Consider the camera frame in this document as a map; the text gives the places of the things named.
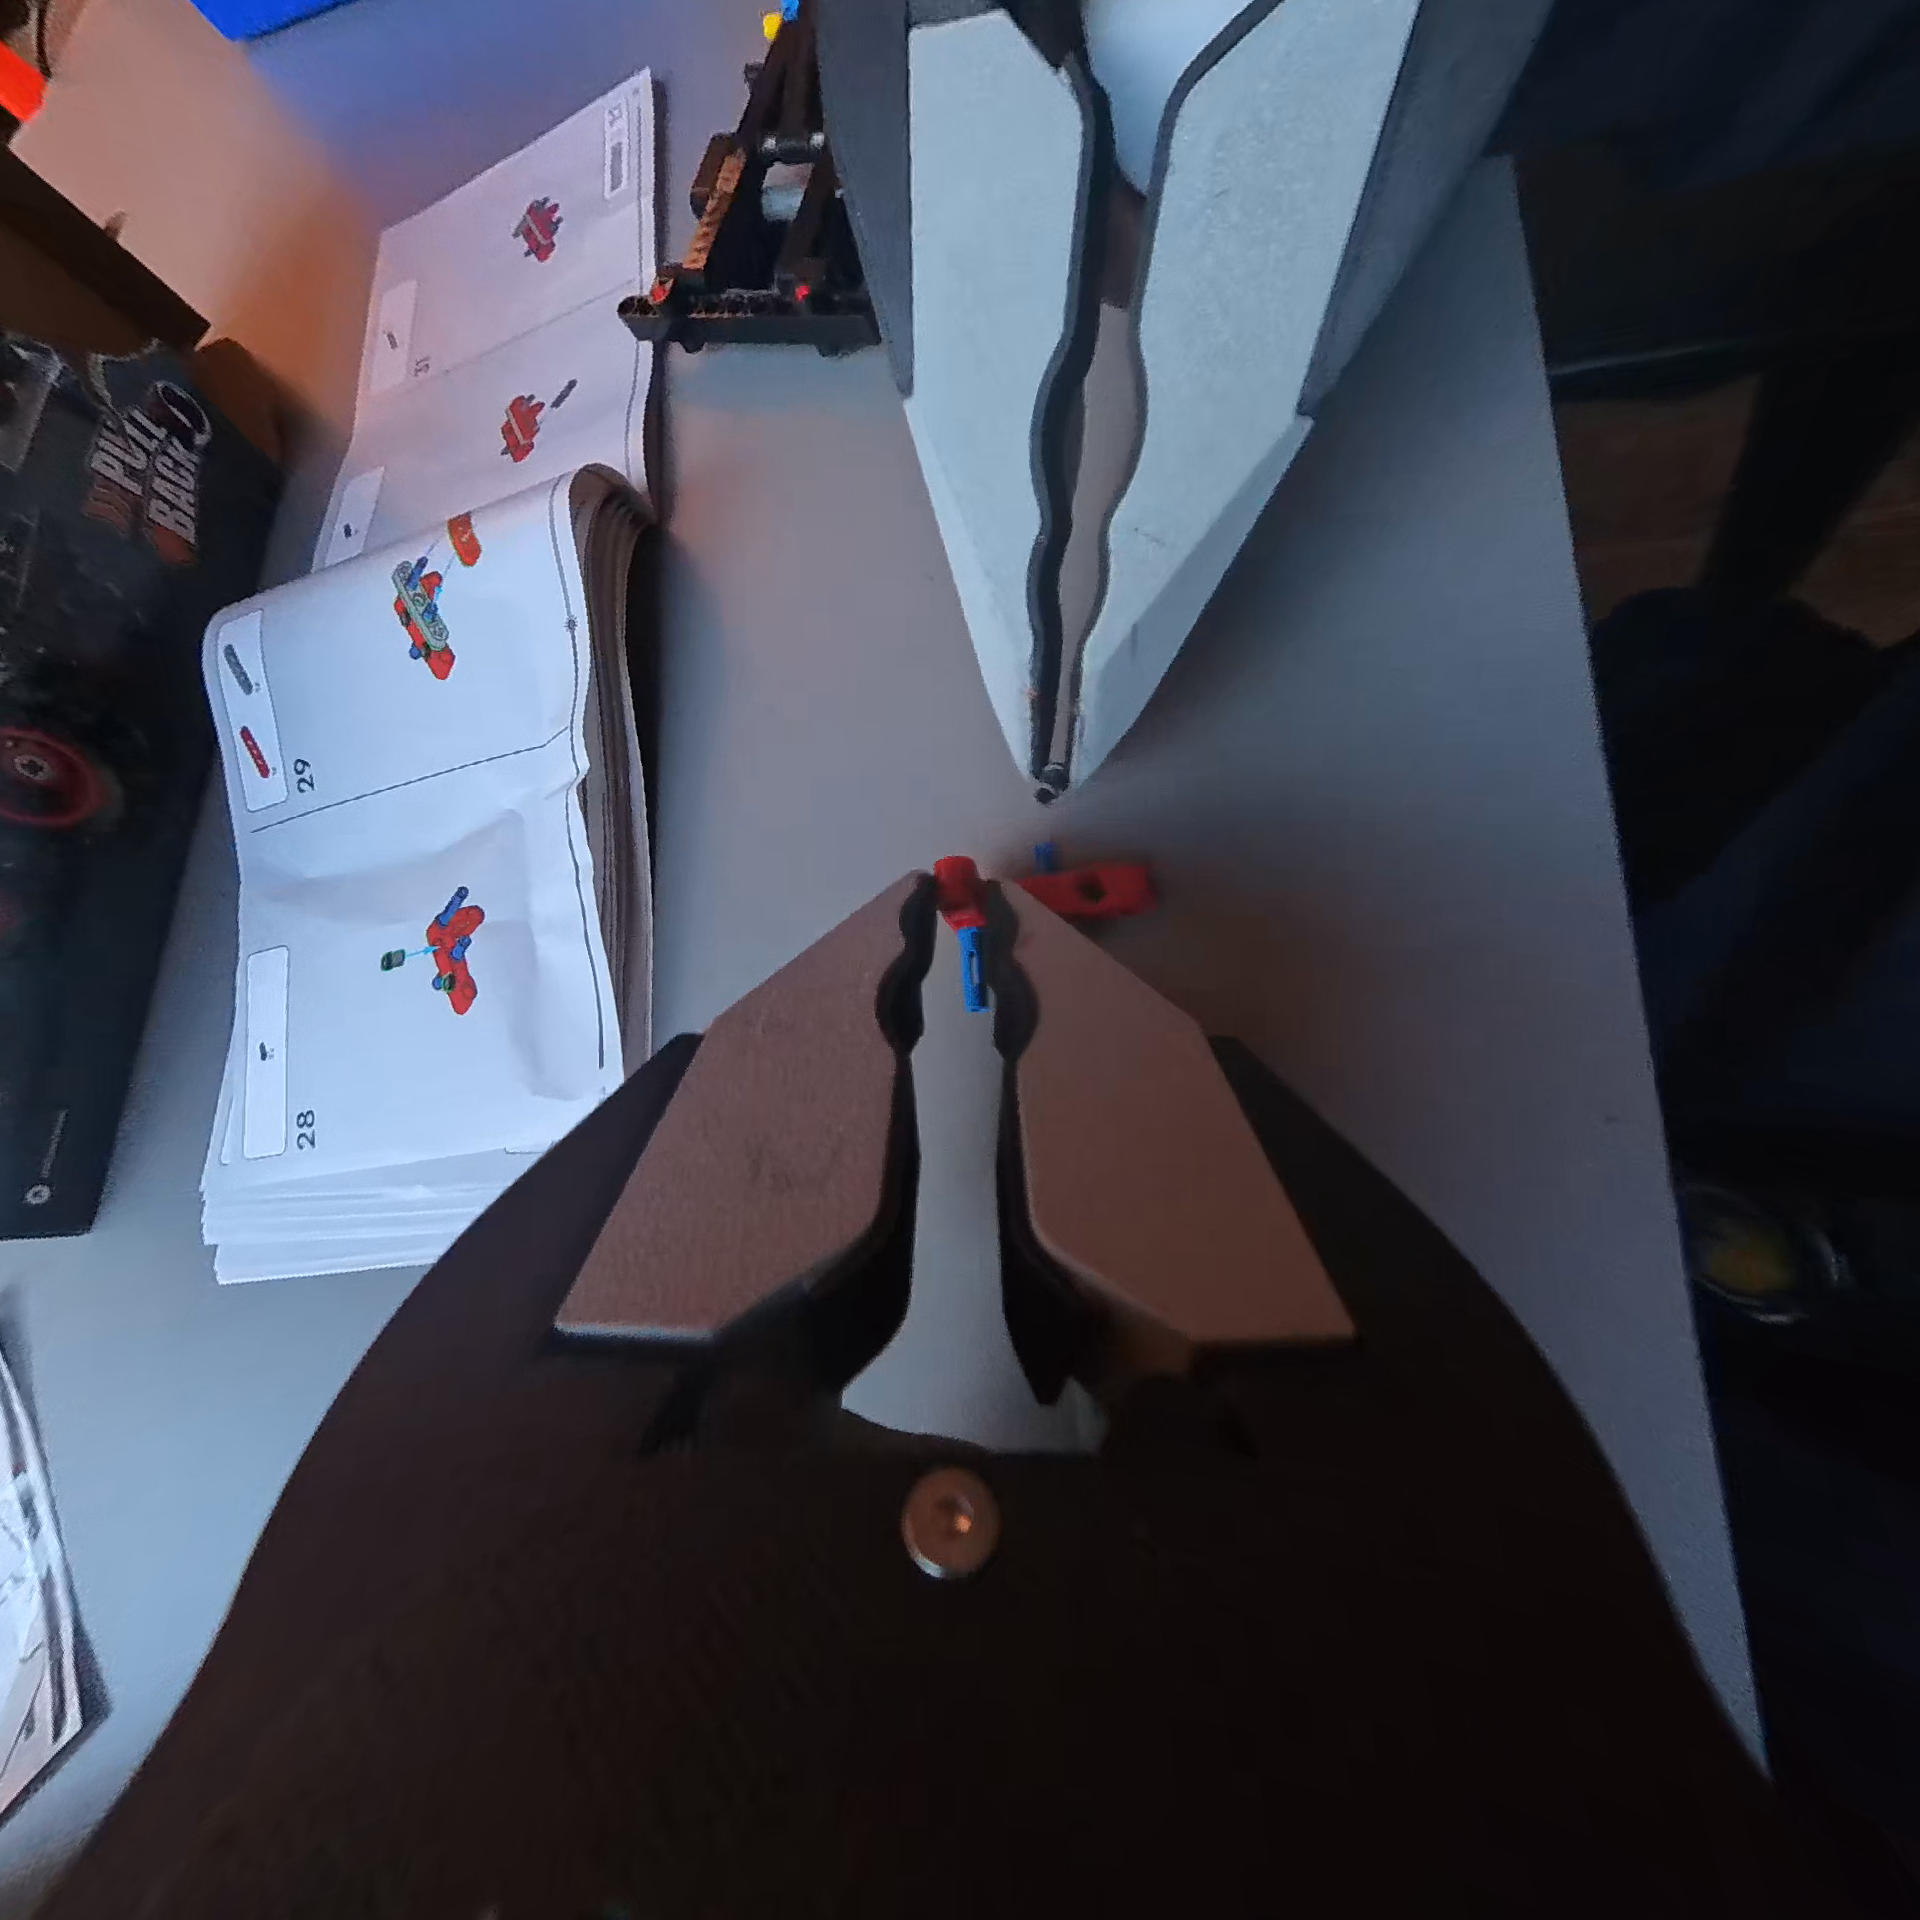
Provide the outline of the open lego instruction booklet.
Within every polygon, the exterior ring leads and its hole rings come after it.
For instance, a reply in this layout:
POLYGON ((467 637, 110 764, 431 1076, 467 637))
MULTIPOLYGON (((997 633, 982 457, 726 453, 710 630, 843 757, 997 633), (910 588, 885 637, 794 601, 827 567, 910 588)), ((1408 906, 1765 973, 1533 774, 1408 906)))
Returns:
POLYGON ((377 240, 307 573, 201 666, 235 847, 217 1285, 422 1268, 651 1051, 629 586, 659 87, 377 240))

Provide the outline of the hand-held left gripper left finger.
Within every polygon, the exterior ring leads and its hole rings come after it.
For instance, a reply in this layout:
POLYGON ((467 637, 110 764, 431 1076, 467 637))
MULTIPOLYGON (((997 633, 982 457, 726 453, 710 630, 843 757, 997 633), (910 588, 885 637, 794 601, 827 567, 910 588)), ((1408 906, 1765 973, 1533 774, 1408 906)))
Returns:
POLYGON ((838 1396, 897 1332, 919 1176, 910 1053, 937 934, 910 871, 695 1040, 553 1319, 561 1338, 838 1396))

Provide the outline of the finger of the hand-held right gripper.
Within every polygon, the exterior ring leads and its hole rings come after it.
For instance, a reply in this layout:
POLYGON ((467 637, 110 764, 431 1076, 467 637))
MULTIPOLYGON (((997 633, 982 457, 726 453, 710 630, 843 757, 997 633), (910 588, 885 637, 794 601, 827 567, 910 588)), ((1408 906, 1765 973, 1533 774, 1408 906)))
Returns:
POLYGON ((1085 5, 1141 197, 1134 434, 1096 542, 1066 780, 1140 722, 1480 158, 1545 3, 1085 5))
POLYGON ((820 5, 827 137, 980 682, 1068 770, 1068 427, 1112 124, 1079 5, 820 5))

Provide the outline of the black lego frame assembly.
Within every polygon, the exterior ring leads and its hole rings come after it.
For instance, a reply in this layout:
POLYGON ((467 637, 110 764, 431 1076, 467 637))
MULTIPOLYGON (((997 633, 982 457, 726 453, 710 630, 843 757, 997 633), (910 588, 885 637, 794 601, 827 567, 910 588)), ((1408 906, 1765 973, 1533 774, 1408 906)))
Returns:
POLYGON ((827 137, 820 5, 762 15, 735 126, 706 137, 680 260, 621 301, 626 331, 688 353, 798 347, 840 358, 880 344, 850 212, 827 137))

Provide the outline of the black lego set box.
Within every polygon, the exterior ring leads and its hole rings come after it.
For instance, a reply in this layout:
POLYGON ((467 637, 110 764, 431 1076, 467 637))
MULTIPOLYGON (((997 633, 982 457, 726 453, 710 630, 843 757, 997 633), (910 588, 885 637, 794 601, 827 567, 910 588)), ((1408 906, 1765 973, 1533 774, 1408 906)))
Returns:
POLYGON ((199 645, 279 467, 167 351, 2 349, 2 1238, 83 1235, 212 760, 199 645))

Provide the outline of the red lego beam blue pin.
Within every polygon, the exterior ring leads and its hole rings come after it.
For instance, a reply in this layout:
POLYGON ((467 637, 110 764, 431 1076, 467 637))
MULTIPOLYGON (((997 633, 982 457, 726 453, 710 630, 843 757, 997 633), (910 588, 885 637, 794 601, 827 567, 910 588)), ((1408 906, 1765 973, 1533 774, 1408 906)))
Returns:
POLYGON ((1159 907, 1152 871, 1136 861, 1068 866, 1058 841, 1033 847, 1033 871, 1020 890, 1068 925, 1109 925, 1149 917, 1159 907))
POLYGON ((987 887, 969 857, 947 857, 933 866, 936 911, 957 947, 961 1001, 971 1013, 991 1011, 987 979, 988 913, 987 887))

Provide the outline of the printed paper leaflet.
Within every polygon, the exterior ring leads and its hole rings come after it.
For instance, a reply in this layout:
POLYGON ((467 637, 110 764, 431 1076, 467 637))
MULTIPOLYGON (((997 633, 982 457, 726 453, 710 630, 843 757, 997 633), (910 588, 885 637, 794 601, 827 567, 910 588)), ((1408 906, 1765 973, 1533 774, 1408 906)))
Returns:
POLYGON ((2 1354, 2 1822, 108 1717, 33 1400, 2 1354))

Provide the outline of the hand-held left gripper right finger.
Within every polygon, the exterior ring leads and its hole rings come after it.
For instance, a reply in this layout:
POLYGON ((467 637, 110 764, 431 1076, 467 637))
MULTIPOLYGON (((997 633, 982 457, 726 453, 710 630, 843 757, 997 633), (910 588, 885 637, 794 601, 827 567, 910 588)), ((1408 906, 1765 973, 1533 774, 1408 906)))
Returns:
POLYGON ((1034 1400, 1349 1347, 1201 1027, 1017 884, 988 899, 1002 1312, 1034 1400))

